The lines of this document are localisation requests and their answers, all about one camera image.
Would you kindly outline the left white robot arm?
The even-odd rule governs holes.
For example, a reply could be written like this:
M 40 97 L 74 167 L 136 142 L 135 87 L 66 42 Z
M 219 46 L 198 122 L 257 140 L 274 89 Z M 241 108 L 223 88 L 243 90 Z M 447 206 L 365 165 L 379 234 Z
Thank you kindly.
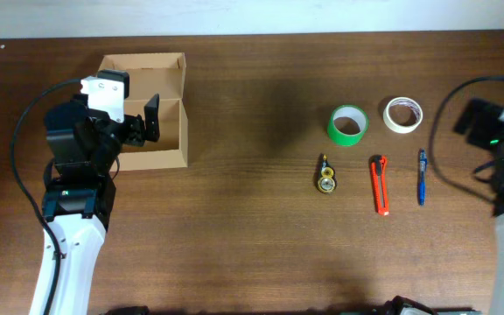
M 45 248 L 32 314 L 87 312 L 116 195 L 110 169 L 119 164 L 124 145 L 143 146 L 160 137 L 157 94 L 141 115 L 125 114 L 128 73 L 105 69 L 78 82 L 80 92 L 44 118 L 53 157 L 43 175 Z

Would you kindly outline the white masking tape roll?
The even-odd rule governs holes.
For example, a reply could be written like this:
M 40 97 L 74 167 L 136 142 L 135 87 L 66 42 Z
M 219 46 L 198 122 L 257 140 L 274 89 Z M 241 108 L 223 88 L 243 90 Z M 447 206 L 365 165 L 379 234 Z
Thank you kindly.
M 382 116 L 390 130 L 399 134 L 409 134 L 421 124 L 424 113 L 413 99 L 396 97 L 388 102 Z

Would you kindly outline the green tape roll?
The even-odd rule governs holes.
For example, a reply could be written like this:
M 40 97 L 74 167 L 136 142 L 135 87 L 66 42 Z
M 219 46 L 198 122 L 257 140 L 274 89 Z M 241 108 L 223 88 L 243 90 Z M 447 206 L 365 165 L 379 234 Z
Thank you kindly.
M 353 105 L 337 107 L 330 117 L 327 134 L 340 146 L 354 146 L 364 136 L 369 126 L 367 114 Z

